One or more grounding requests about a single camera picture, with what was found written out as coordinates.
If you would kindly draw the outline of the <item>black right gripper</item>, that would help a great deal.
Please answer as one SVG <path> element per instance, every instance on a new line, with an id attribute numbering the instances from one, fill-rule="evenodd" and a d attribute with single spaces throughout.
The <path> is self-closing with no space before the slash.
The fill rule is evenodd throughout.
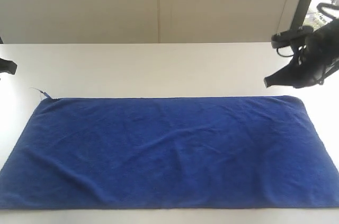
<path id="1" fill-rule="evenodd" d="M 338 19 L 306 37 L 305 47 L 298 56 L 298 65 L 287 64 L 264 78 L 266 88 L 291 86 L 304 88 L 322 85 L 338 70 Z"/>

